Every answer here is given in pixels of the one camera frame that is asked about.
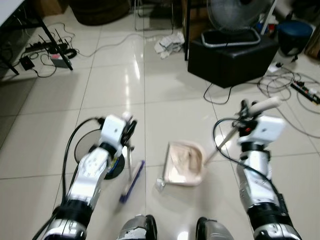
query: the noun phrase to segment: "electric fan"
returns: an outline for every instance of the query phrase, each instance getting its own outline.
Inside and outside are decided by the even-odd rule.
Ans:
[[[215,29],[201,34],[207,48],[248,46],[260,43],[253,26],[270,0],[207,0],[209,19]]]

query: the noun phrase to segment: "black table leg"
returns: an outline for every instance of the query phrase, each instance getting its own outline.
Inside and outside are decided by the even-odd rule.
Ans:
[[[184,60],[188,61],[191,0],[186,1]]]
[[[16,75],[19,75],[19,72],[14,68],[14,66],[11,65],[10,62],[8,62],[2,55],[0,55],[0,60],[7,65],[8,68],[10,68]]]
[[[44,32],[46,33],[46,35],[49,37],[51,43],[54,45],[54,47],[56,48],[57,52],[60,54],[60,56],[62,57],[62,59],[64,60],[65,64],[68,66],[68,68],[70,70],[73,70],[70,62],[68,61],[68,59],[66,58],[66,56],[64,55],[64,53],[61,51],[61,48],[59,47],[59,45],[57,44],[56,40],[52,37],[50,31],[48,30],[47,26],[45,25],[44,21],[42,21],[42,18],[38,15],[38,13],[31,7],[33,13],[34,13],[34,17],[36,18],[36,20],[39,22],[39,24],[41,25],[41,27],[43,28]]]

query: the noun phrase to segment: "crumpled paper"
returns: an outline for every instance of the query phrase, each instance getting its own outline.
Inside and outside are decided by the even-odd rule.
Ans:
[[[182,32],[178,31],[176,34],[165,36],[154,45],[154,50],[160,54],[161,59],[167,58],[171,53],[177,53],[181,50],[185,43],[185,38]]]

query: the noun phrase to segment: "table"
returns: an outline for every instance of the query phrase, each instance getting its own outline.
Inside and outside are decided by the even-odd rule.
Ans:
[[[7,26],[14,18],[14,13],[19,11],[21,8],[28,8],[32,16],[35,18],[37,23],[32,23],[25,17],[21,19],[25,24],[22,25],[14,25],[14,26]],[[1,32],[8,32],[12,30],[22,30],[22,29],[31,29],[31,28],[43,28],[46,35],[49,37],[51,43],[54,45],[57,52],[61,55],[62,59],[64,60],[65,64],[68,66],[70,70],[73,70],[70,62],[68,61],[67,57],[62,52],[61,48],[57,44],[56,40],[52,37],[50,31],[48,30],[45,23],[42,21],[42,18],[38,15],[38,13],[33,8],[33,4],[31,0],[0,0],[0,33]],[[9,63],[1,54],[0,60],[8,66],[16,75],[19,72]]]

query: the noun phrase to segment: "robot leg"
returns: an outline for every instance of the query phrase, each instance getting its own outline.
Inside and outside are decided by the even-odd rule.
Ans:
[[[200,217],[196,223],[196,240],[234,240],[228,229],[216,220]]]
[[[157,225],[152,215],[137,215],[122,227],[117,240],[157,240]]]

